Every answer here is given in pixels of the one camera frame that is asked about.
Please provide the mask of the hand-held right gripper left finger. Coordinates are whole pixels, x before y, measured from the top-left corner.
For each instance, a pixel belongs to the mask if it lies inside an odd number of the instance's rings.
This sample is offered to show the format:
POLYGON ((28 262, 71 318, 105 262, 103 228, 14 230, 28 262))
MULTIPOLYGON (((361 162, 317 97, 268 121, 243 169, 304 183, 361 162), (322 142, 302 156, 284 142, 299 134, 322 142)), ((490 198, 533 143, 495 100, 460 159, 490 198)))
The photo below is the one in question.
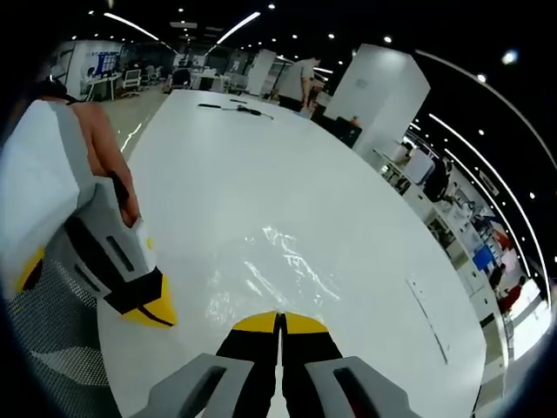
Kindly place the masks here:
POLYGON ((278 313, 236 323, 215 354, 200 354, 157 383, 147 417, 235 417, 242 405, 270 406, 278 357, 278 313))

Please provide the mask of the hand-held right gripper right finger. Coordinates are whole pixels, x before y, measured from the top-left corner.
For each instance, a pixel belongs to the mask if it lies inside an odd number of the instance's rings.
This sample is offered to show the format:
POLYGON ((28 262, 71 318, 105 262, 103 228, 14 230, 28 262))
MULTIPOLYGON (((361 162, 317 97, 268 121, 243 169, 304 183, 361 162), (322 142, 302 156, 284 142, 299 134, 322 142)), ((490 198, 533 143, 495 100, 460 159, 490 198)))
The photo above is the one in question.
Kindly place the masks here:
POLYGON ((282 315, 282 392, 292 417, 416 417, 406 391, 357 356, 345 357, 328 329, 282 315))

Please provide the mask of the person's left hand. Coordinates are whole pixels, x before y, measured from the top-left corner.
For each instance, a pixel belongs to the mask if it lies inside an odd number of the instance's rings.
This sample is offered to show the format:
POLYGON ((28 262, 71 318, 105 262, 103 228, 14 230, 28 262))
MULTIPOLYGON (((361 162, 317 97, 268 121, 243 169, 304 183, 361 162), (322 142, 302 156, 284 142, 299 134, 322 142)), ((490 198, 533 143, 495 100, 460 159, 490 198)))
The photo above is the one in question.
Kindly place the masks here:
POLYGON ((124 223, 132 227, 140 217, 138 199, 131 171, 117 145, 109 117, 97 103, 75 103, 70 107, 81 127, 92 173, 106 178, 115 173, 128 192, 129 197, 120 212, 124 223))

